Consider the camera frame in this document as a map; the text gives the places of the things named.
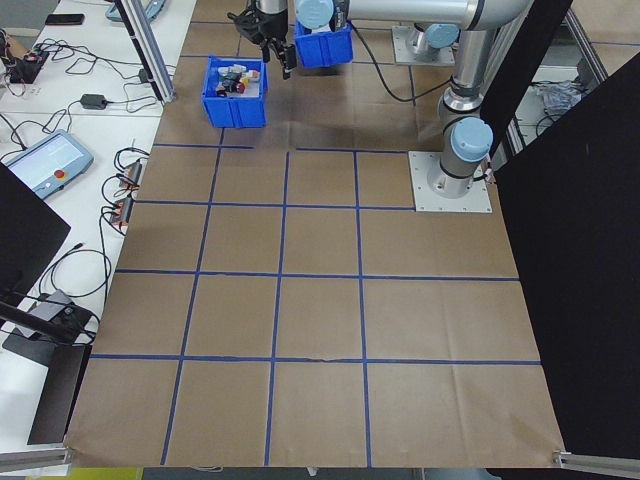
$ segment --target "wire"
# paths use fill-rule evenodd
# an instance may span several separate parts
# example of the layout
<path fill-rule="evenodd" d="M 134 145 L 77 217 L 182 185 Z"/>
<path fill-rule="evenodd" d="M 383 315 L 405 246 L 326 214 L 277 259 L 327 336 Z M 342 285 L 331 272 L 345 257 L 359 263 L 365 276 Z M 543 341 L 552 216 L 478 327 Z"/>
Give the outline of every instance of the wire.
<path fill-rule="evenodd" d="M 71 124 L 73 123 L 73 117 L 71 116 L 71 107 L 76 103 L 80 103 L 80 100 L 73 101 L 69 105 L 67 105 L 66 108 L 61 108 L 60 110 L 53 112 L 49 117 L 49 119 L 44 124 L 40 122 L 36 122 L 35 120 L 24 120 L 20 122 L 13 129 L 13 132 L 11 133 L 11 140 L 14 141 L 14 143 L 16 143 L 14 140 L 14 136 L 16 137 L 18 136 L 18 129 L 28 123 L 33 123 L 34 125 L 38 125 L 39 127 L 41 127 L 42 133 L 51 134 L 56 130 L 58 130 L 58 128 L 60 127 L 60 124 L 62 123 L 62 120 L 67 116 L 69 117 L 69 123 L 67 124 L 67 127 L 64 128 L 63 130 L 68 132 L 71 129 Z"/>
<path fill-rule="evenodd" d="M 113 209 L 111 207 L 102 207 L 100 209 L 100 217 L 98 218 L 98 229 L 100 231 L 100 248 L 102 251 L 102 261 L 103 261 L 103 267 L 104 267 L 104 303 L 103 305 L 107 304 L 107 296 L 109 295 L 109 277 L 111 276 L 111 273 L 113 270 L 108 269 L 107 266 L 107 259 L 109 258 L 107 256 L 107 252 L 106 252 L 106 247 L 105 247 L 105 241 L 104 241 L 104 230 L 102 229 L 102 222 L 106 222 L 107 225 L 109 225 L 114 231 L 116 231 L 117 233 L 119 233 L 120 235 L 124 236 L 124 233 L 121 230 L 116 229 L 111 222 L 109 221 L 108 218 L 106 218 L 106 214 L 109 211 L 113 211 Z"/>
<path fill-rule="evenodd" d="M 53 305 L 60 305 L 60 306 L 63 306 L 63 307 L 71 308 L 73 310 L 79 310 L 81 312 L 88 313 L 89 314 L 89 319 L 95 318 L 96 322 L 98 323 L 98 325 L 100 325 L 100 319 L 98 318 L 98 316 L 95 313 L 93 313 L 88 308 L 81 307 L 80 305 L 76 305 L 75 303 L 70 305 L 68 303 L 57 302 L 55 300 L 49 300 L 48 298 L 34 297 L 33 295 L 26 295 L 24 293 L 14 292 L 14 291 L 12 291 L 11 294 L 18 295 L 18 296 L 20 296 L 22 298 L 28 298 L 28 299 L 31 299 L 31 300 L 35 300 L 35 301 L 38 301 L 38 302 L 50 303 L 50 304 L 53 304 Z M 78 321 L 77 318 L 69 317 L 68 319 L 75 323 L 75 328 L 78 330 L 79 333 L 86 335 L 90 339 L 90 341 L 86 342 L 86 343 L 76 343 L 76 342 L 74 342 L 71 345 L 72 346 L 86 346 L 86 345 L 93 344 L 93 342 L 94 342 L 94 340 L 96 338 L 96 332 L 92 332 L 91 330 L 87 330 L 86 328 L 84 328 L 82 326 L 82 324 Z M 10 335 L 11 334 L 16 335 L 15 333 L 7 332 L 6 330 L 3 330 L 3 332 L 4 333 L 9 333 Z M 55 343 L 56 345 L 68 345 L 68 344 L 66 344 L 64 342 L 56 342 L 55 340 L 52 341 L 51 343 Z"/>
<path fill-rule="evenodd" d="M 60 264 L 64 260 L 66 260 L 67 258 L 71 257 L 72 255 L 79 254 L 79 253 L 95 253 L 95 254 L 98 254 L 98 255 L 101 255 L 101 256 L 104 255 L 99 250 L 95 250 L 93 248 L 82 248 L 83 246 L 84 246 L 83 243 L 78 243 L 77 245 L 73 246 L 66 253 L 64 253 L 58 260 L 56 260 L 54 263 L 52 263 L 49 266 L 49 268 L 47 268 L 44 271 L 44 273 L 40 277 L 40 280 L 38 281 L 38 294 L 42 295 L 42 293 L 43 293 L 43 285 L 44 285 L 44 282 L 46 281 L 47 276 L 49 276 L 49 283 L 51 284 L 51 286 L 55 290 L 60 290 L 60 291 L 64 292 L 64 294 L 69 298 L 84 298 L 84 297 L 88 297 L 90 295 L 93 295 L 94 293 L 96 293 L 97 291 L 99 291 L 103 287 L 103 283 L 104 282 L 100 283 L 100 285 L 98 285 L 97 287 L 89 290 L 88 292 L 72 295 L 70 293 L 67 293 L 64 289 L 58 287 L 58 285 L 56 284 L 56 281 L 55 281 L 56 272 L 57 272 L 58 268 L 60 267 Z M 108 264 L 108 267 L 109 267 L 109 275 L 111 275 L 111 272 L 113 271 L 113 265 L 111 263 L 111 259 L 109 257 L 107 257 L 106 261 L 107 261 L 107 264 Z"/>
<path fill-rule="evenodd" d="M 126 76 L 122 71 L 120 71 L 116 65 L 124 65 L 124 66 L 140 66 L 141 63 L 137 62 L 124 62 L 122 60 L 115 60 L 112 58 L 102 57 L 100 55 L 96 55 L 89 47 L 86 45 L 69 45 L 65 40 L 54 40 L 52 38 L 47 38 L 41 43 L 38 43 L 34 46 L 34 49 L 38 48 L 40 51 L 52 53 L 51 61 L 57 62 L 60 60 L 66 60 L 68 58 L 72 58 L 76 54 L 78 55 L 86 55 L 89 58 L 80 57 L 77 58 L 69 67 L 65 69 L 65 73 L 69 75 L 89 75 L 93 72 L 93 69 L 98 64 L 98 62 L 102 61 L 109 65 L 123 80 L 130 80 L 132 78 L 136 78 L 138 74 Z M 76 67 L 80 65 L 80 63 L 86 62 L 89 63 L 89 67 L 82 71 L 77 71 Z"/>
<path fill-rule="evenodd" d="M 6 87 L 7 90 L 9 90 L 9 93 L 11 93 L 11 95 L 13 95 L 14 97 L 22 97 L 24 96 L 25 93 L 27 93 L 27 85 L 24 83 L 24 80 L 20 80 L 20 84 L 22 85 L 22 91 L 20 93 L 16 93 L 13 91 L 13 89 L 11 88 L 11 73 L 10 72 L 6 72 L 4 74 L 4 86 Z"/>
<path fill-rule="evenodd" d="M 102 194 L 102 198 L 105 200 L 105 202 L 107 202 L 111 207 L 113 208 L 117 208 L 118 204 L 116 204 L 115 202 L 111 201 L 108 197 L 107 194 L 105 193 L 104 189 L 107 186 L 107 183 L 109 183 L 111 180 L 115 180 L 118 179 L 121 182 L 124 182 L 127 184 L 127 187 L 121 188 L 118 191 L 124 191 L 124 192 L 132 192 L 137 190 L 140 185 L 138 185 L 136 182 L 134 182 L 132 179 L 130 179 L 129 177 L 127 177 L 125 174 L 123 173 L 116 173 L 115 175 L 111 175 L 110 177 L 108 177 L 103 183 L 102 186 L 100 187 L 100 193 Z M 113 198 L 119 198 L 121 197 L 122 194 L 120 195 L 114 195 Z"/>
<path fill-rule="evenodd" d="M 129 98 L 129 94 L 126 92 L 126 89 L 125 89 L 125 94 L 127 96 L 126 100 L 115 101 L 115 102 L 114 101 L 108 101 L 107 103 L 108 104 L 112 104 L 112 105 L 114 105 L 114 104 L 115 105 L 124 104 L 125 105 L 124 108 L 127 111 L 127 113 L 136 113 L 136 112 L 139 112 L 140 110 L 142 110 L 143 108 L 152 107 L 158 102 L 158 99 L 153 95 L 145 95 L 144 97 L 140 97 L 140 98 Z M 133 110 L 131 110 L 129 108 L 129 104 L 135 103 L 135 102 L 140 102 L 142 100 L 147 100 L 147 99 L 151 99 L 152 101 L 151 102 L 147 102 L 147 103 L 145 103 L 144 105 L 142 105 L 142 106 L 140 106 L 138 108 L 134 108 Z"/>
<path fill-rule="evenodd" d="M 556 123 L 556 120 L 554 119 L 554 117 L 560 118 L 562 115 L 555 113 L 555 114 L 549 114 L 549 115 L 545 115 L 544 117 L 542 117 L 540 120 L 538 120 L 538 123 L 536 123 L 536 137 L 539 137 L 542 132 L 544 132 L 544 130 L 541 132 L 540 131 L 540 127 L 542 126 L 542 123 L 545 120 L 551 120 L 551 125 L 553 125 L 554 123 Z"/>
<path fill-rule="evenodd" d="M 120 155 L 122 155 L 124 152 L 139 153 L 140 155 L 144 155 L 145 157 L 149 157 L 149 152 L 146 152 L 145 150 L 142 150 L 141 148 L 137 148 L 137 147 L 124 147 L 124 148 L 121 148 L 120 150 L 118 150 L 116 152 L 116 154 L 113 157 L 113 166 L 116 168 L 116 170 L 118 170 L 120 172 L 124 172 L 125 171 L 125 166 L 122 165 L 122 162 L 120 161 Z"/>
<path fill-rule="evenodd" d="M 22 141 L 22 138 L 20 137 L 20 134 L 18 133 L 18 127 L 20 125 L 18 125 L 17 127 L 14 127 L 11 122 L 7 119 L 7 117 L 5 117 L 2 113 L 0 113 L 0 118 L 2 118 L 2 120 L 4 120 L 4 123 L 6 123 L 7 125 L 9 125 L 9 128 L 11 129 L 11 141 L 13 143 L 15 143 L 16 145 L 20 145 L 20 148 L 22 148 L 22 150 L 26 150 L 27 146 L 25 145 L 25 143 Z"/>
<path fill-rule="evenodd" d="M 364 46 L 365 50 L 367 51 L 367 53 L 369 54 L 369 56 L 371 57 L 371 61 L 373 62 L 373 66 L 376 68 L 376 72 L 378 72 L 378 77 L 380 77 L 380 81 L 382 82 L 382 86 L 384 87 L 384 89 L 387 91 L 387 93 L 389 95 L 391 95 L 391 97 L 394 100 L 397 100 L 398 102 L 413 102 L 419 98 L 424 97 L 425 95 L 429 95 L 430 93 L 435 92 L 436 90 L 444 87 L 445 85 L 447 85 L 449 83 L 449 79 L 445 80 L 444 82 L 418 94 L 418 95 L 414 95 L 413 97 L 409 97 L 409 98 L 402 98 L 399 97 L 398 95 L 396 95 L 395 93 L 393 93 L 391 91 L 391 89 L 389 88 L 389 85 L 387 84 L 386 80 L 384 79 L 384 76 L 382 75 L 382 70 L 380 70 L 380 65 L 378 64 L 378 61 L 376 60 L 376 57 L 374 56 L 373 52 L 371 51 L 371 48 L 369 48 L 369 44 L 366 42 L 366 40 L 364 39 L 364 37 L 362 36 L 362 34 L 360 33 L 360 31 L 356 28 L 356 26 L 349 21 L 349 25 L 351 25 L 351 28 L 353 29 L 353 31 L 355 32 L 356 36 L 360 39 L 360 41 L 362 42 L 362 45 Z"/>
<path fill-rule="evenodd" d="M 14 150 L 13 152 L 7 152 L 7 153 L 5 153 L 3 156 L 1 156 L 1 157 L 0 157 L 0 162 L 1 162 L 2 160 L 4 160 L 4 159 L 5 159 L 5 157 L 8 157 L 9 155 L 11 155 L 11 154 L 13 154 L 13 153 L 20 153 L 20 152 L 22 152 L 22 151 L 24 151 L 24 150 Z"/>

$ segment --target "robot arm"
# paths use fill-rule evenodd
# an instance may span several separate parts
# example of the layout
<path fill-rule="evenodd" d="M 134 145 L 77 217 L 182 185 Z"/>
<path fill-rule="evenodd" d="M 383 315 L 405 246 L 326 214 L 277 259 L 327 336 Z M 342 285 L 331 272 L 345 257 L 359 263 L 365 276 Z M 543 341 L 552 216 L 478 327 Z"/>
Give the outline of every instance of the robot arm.
<path fill-rule="evenodd" d="M 296 67 L 295 46 L 287 43 L 289 15 L 287 0 L 250 0 L 240 14 L 228 13 L 236 29 L 251 43 L 262 50 L 262 58 L 268 62 L 273 51 L 282 65 L 282 76 L 287 79 Z"/>
<path fill-rule="evenodd" d="M 350 20 L 447 23 L 458 25 L 461 30 L 495 30 L 515 19 L 529 3 L 529 0 L 296 0 L 296 15 L 310 29 L 329 24 L 332 17 L 345 15 Z"/>
<path fill-rule="evenodd" d="M 491 31 L 515 19 L 530 0 L 295 0 L 298 21 L 311 30 L 344 28 L 347 19 L 454 24 L 461 30 Z M 270 50 L 289 78 L 296 67 L 295 46 L 287 43 L 287 0 L 249 0 L 228 13 L 241 35 L 258 45 L 268 62 Z"/>

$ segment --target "floor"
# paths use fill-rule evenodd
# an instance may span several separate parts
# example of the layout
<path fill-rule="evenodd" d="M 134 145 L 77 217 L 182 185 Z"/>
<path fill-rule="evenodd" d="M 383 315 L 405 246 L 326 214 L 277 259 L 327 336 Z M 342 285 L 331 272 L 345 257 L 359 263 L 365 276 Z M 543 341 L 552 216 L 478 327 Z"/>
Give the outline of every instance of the floor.
<path fill-rule="evenodd" d="M 640 53 L 638 2 L 574 0 L 572 8 L 610 75 Z"/>
<path fill-rule="evenodd" d="M 212 127 L 207 56 L 258 55 L 226 19 L 243 4 L 196 6 L 79 464 L 548 466 L 562 440 L 495 185 L 493 214 L 414 211 L 407 151 L 441 148 L 438 94 L 393 101 L 356 42 L 329 71 L 269 64 L 266 127 Z M 399 94 L 451 75 L 393 65 L 391 24 L 358 25 Z"/>

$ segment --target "blue bin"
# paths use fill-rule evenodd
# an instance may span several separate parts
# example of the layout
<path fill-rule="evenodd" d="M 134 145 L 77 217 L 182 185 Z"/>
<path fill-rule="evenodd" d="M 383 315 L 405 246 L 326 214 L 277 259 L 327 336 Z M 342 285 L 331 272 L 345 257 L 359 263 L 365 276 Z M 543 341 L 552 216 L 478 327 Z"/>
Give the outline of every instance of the blue bin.
<path fill-rule="evenodd" d="M 311 33 L 300 22 L 296 22 L 294 40 L 303 67 L 330 67 L 353 60 L 349 24 L 337 32 Z"/>
<path fill-rule="evenodd" d="M 218 97 L 218 67 L 244 65 L 248 70 L 260 72 L 260 91 L 257 97 Z M 202 106 L 209 120 L 216 127 L 264 127 L 267 117 L 264 111 L 264 95 L 267 91 L 267 68 L 256 58 L 219 58 L 210 55 L 202 86 Z"/>

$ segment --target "black cable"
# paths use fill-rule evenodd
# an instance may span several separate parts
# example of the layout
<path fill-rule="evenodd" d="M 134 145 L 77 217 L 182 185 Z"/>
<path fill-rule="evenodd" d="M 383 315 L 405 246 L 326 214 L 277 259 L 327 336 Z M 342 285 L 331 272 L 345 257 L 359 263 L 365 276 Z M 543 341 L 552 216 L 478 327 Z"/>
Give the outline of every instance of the black cable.
<path fill-rule="evenodd" d="M 0 118 L 2 118 L 2 120 L 4 120 L 4 123 L 6 123 L 7 125 L 9 125 L 9 129 L 11 130 L 11 136 L 9 138 L 11 138 L 11 141 L 13 143 L 15 143 L 16 145 L 19 145 L 20 148 L 22 148 L 22 150 L 26 150 L 27 146 L 25 145 L 25 143 L 22 141 L 22 137 L 20 137 L 20 134 L 18 133 L 18 127 L 20 125 L 18 125 L 18 127 L 14 127 L 11 122 L 7 119 L 7 117 L 5 117 L 2 113 L 0 113 Z M 15 137 L 18 139 L 18 141 L 13 140 L 13 136 L 15 135 Z"/>
<path fill-rule="evenodd" d="M 52 53 L 51 55 L 52 62 L 66 60 L 68 58 L 73 57 L 75 54 L 86 55 L 90 57 L 90 59 L 86 59 L 83 57 L 76 59 L 69 67 L 65 69 L 65 73 L 68 73 L 69 75 L 89 75 L 91 72 L 93 72 L 93 69 L 95 68 L 96 64 L 99 61 L 102 61 L 107 65 L 109 65 L 123 80 L 130 80 L 132 78 L 136 78 L 138 75 L 135 74 L 131 76 L 126 76 L 124 73 L 118 70 L 118 68 L 115 65 L 126 65 L 126 66 L 141 65 L 141 63 L 138 63 L 138 62 L 124 62 L 122 60 L 115 60 L 112 58 L 102 57 L 100 55 L 96 55 L 95 53 L 93 53 L 91 50 L 89 50 L 89 47 L 87 47 L 86 45 L 69 45 L 65 40 L 54 40 L 51 38 L 47 38 L 41 43 L 38 43 L 37 45 L 35 45 L 34 48 L 39 48 L 41 51 Z M 61 55 L 61 53 L 64 51 L 66 51 L 67 55 Z M 74 71 L 74 68 L 77 67 L 80 64 L 80 62 L 88 62 L 90 64 L 89 68 L 80 72 Z"/>
<path fill-rule="evenodd" d="M 102 249 L 102 261 L 103 261 L 103 267 L 104 267 L 104 303 L 103 305 L 107 304 L 107 296 L 109 295 L 109 277 L 111 275 L 111 272 L 108 268 L 107 268 L 107 258 L 109 258 L 107 256 L 107 249 L 105 247 L 105 242 L 104 242 L 104 230 L 102 230 L 102 222 L 105 221 L 107 223 L 107 225 L 109 225 L 113 230 L 115 230 L 117 233 L 119 233 L 120 235 L 124 236 L 124 233 L 118 229 L 116 229 L 111 222 L 109 221 L 108 218 L 106 218 L 106 214 L 108 211 L 110 211 L 111 209 L 109 207 L 102 207 L 100 209 L 100 217 L 98 218 L 98 230 L 100 231 L 100 248 Z"/>
<path fill-rule="evenodd" d="M 378 72 L 378 77 L 380 77 L 380 81 L 382 82 L 382 86 L 384 87 L 384 89 L 387 91 L 387 93 L 389 95 L 391 95 L 391 97 L 394 100 L 397 100 L 398 102 L 413 102 L 414 100 L 417 100 L 418 98 L 422 98 L 425 95 L 428 95 L 430 93 L 435 92 L 436 90 L 438 90 L 439 88 L 444 87 L 445 85 L 447 85 L 449 83 L 449 79 L 445 80 L 444 82 L 418 94 L 418 95 L 414 95 L 413 97 L 410 98 L 402 98 L 399 97 L 398 95 L 396 95 L 395 93 L 393 93 L 391 91 L 391 89 L 389 88 L 389 85 L 387 84 L 386 80 L 384 79 L 384 76 L 382 75 L 382 70 L 380 70 L 380 65 L 378 65 L 378 61 L 376 60 L 376 57 L 373 55 L 373 52 L 371 51 L 371 48 L 369 48 L 369 44 L 367 44 L 366 40 L 364 39 L 364 37 L 362 36 L 362 34 L 358 31 L 358 29 L 356 28 L 356 26 L 349 21 L 349 25 L 351 25 L 351 28 L 353 29 L 353 31 L 355 32 L 356 36 L 360 39 L 360 41 L 362 42 L 362 45 L 364 46 L 365 50 L 367 51 L 367 53 L 369 54 L 369 56 L 371 57 L 371 61 L 373 62 L 373 66 L 376 68 L 376 72 Z"/>
<path fill-rule="evenodd" d="M 130 103 L 135 103 L 135 102 L 139 102 L 141 100 L 147 100 L 147 99 L 151 99 L 152 101 L 150 103 L 145 103 L 141 107 L 135 108 L 133 110 L 131 110 L 129 108 L 129 104 Z M 154 106 L 157 102 L 158 102 L 158 99 L 153 95 L 145 95 L 144 97 L 140 97 L 140 98 L 128 98 L 128 95 L 127 95 L 127 99 L 126 100 L 122 100 L 122 101 L 111 101 L 111 100 L 108 100 L 107 104 L 112 104 L 112 105 L 122 105 L 122 104 L 124 104 L 125 105 L 124 108 L 127 111 L 127 113 L 136 113 L 136 112 L 139 112 L 140 110 L 142 110 L 143 108 Z"/>
<path fill-rule="evenodd" d="M 89 290 L 88 292 L 85 293 L 80 293 L 77 295 L 72 295 L 70 293 L 67 293 L 64 289 L 60 288 L 55 281 L 55 276 L 56 276 L 56 272 L 58 270 L 58 268 L 60 267 L 61 263 L 66 260 L 67 258 L 71 257 L 72 255 L 76 255 L 79 253 L 95 253 L 98 255 L 103 255 L 103 253 L 99 250 L 95 250 L 92 248 L 82 248 L 82 246 L 84 246 L 84 244 L 79 243 L 77 245 L 75 245 L 73 248 L 69 249 L 66 253 L 64 253 L 58 260 L 56 260 L 54 263 L 52 263 L 49 268 L 47 268 L 44 273 L 42 274 L 42 276 L 40 277 L 40 280 L 38 281 L 38 293 L 40 295 L 42 295 L 43 293 L 43 285 L 44 282 L 46 281 L 47 276 L 49 277 L 49 283 L 51 284 L 51 286 L 53 287 L 53 289 L 55 290 L 60 290 L 61 292 L 63 292 L 67 297 L 69 298 L 84 298 L 84 297 L 88 297 L 90 295 L 93 295 L 94 293 L 96 293 L 97 291 L 99 291 L 102 287 L 103 287 L 103 283 L 100 283 L 100 285 L 98 285 L 97 287 L 93 288 L 92 290 Z M 109 275 L 111 275 L 111 272 L 113 271 L 113 265 L 111 263 L 111 259 L 107 257 L 107 264 L 109 267 Z"/>
<path fill-rule="evenodd" d="M 118 150 L 116 152 L 116 154 L 113 157 L 113 166 L 116 168 L 116 170 L 119 170 L 120 172 L 124 172 L 124 170 L 125 170 L 125 166 L 122 165 L 122 162 L 120 161 L 120 155 L 122 155 L 124 152 L 139 153 L 140 155 L 144 155 L 145 157 L 149 156 L 149 152 L 146 152 L 146 151 L 142 150 L 141 148 L 137 148 L 137 147 L 121 148 L 120 150 Z"/>
<path fill-rule="evenodd" d="M 7 153 L 5 153 L 3 156 L 1 156 L 1 157 L 0 157 L 0 162 L 1 162 L 2 160 L 4 160 L 4 159 L 5 159 L 5 157 L 8 157 L 9 155 L 11 155 L 11 154 L 13 154 L 13 153 L 20 153 L 20 152 L 23 152 L 23 151 L 24 151 L 24 150 L 14 150 L 14 151 L 12 151 L 12 152 L 7 152 Z"/>
<path fill-rule="evenodd" d="M 88 308 L 81 307 L 80 305 L 76 305 L 75 303 L 73 305 L 69 305 L 68 303 L 57 302 L 55 300 L 49 300 L 48 298 L 34 297 L 33 295 L 27 295 L 27 294 L 24 294 L 24 293 L 14 292 L 14 291 L 12 291 L 11 294 L 18 295 L 18 296 L 20 296 L 22 298 L 28 298 L 28 299 L 31 299 L 31 300 L 35 300 L 35 301 L 38 301 L 38 302 L 51 303 L 53 305 L 60 305 L 60 306 L 63 306 L 63 307 L 71 308 L 72 310 L 79 310 L 79 311 L 88 313 L 89 314 L 89 319 L 95 318 L 96 322 L 98 323 L 98 325 L 100 325 L 100 319 L 98 318 L 98 316 L 95 313 L 93 313 Z M 87 342 L 87 343 L 75 343 L 74 342 L 71 345 L 72 346 L 83 346 L 83 345 L 91 345 L 91 344 L 93 344 L 93 341 L 96 338 L 96 332 L 92 332 L 91 330 L 87 330 L 86 328 L 84 328 L 82 326 L 82 324 L 76 318 L 70 318 L 70 320 L 75 322 L 75 327 L 79 331 L 79 333 L 86 335 L 91 340 L 90 342 Z M 52 343 L 55 343 L 56 345 L 68 345 L 66 343 L 55 342 L 55 341 L 53 341 Z"/>
<path fill-rule="evenodd" d="M 542 122 L 544 122 L 545 120 L 551 120 L 551 125 L 553 125 L 554 123 L 556 123 L 554 117 L 560 118 L 561 116 L 562 115 L 559 114 L 559 113 L 548 114 L 548 115 L 545 115 L 544 117 L 542 117 L 540 120 L 538 120 L 538 123 L 536 123 L 536 137 L 539 137 L 540 134 L 542 133 L 542 132 L 540 132 L 540 127 L 542 126 Z"/>
<path fill-rule="evenodd" d="M 60 124 L 62 123 L 62 120 L 68 116 L 69 117 L 69 123 L 67 124 L 67 127 L 64 128 L 63 130 L 65 131 L 69 131 L 69 129 L 71 128 L 71 124 L 73 123 L 73 117 L 71 115 L 71 107 L 73 105 L 75 105 L 76 103 L 80 103 L 80 100 L 75 100 L 73 102 L 71 102 L 69 105 L 67 105 L 66 108 L 61 108 L 60 110 L 57 110 L 55 112 L 53 112 L 51 114 L 51 116 L 49 117 L 49 119 L 45 122 L 45 123 L 40 123 L 40 122 L 36 122 L 35 120 L 24 120 L 22 122 L 20 122 L 16 127 L 15 127 L 15 131 L 17 134 L 17 131 L 20 127 L 22 127 L 23 125 L 26 125 L 28 123 L 33 123 L 34 125 L 37 125 L 41 128 L 41 132 L 45 133 L 45 134 L 51 134 L 53 132 L 55 132 L 56 130 L 58 130 L 58 128 L 60 127 Z M 55 125 L 51 126 L 51 123 L 57 118 L 57 121 L 55 123 Z"/>

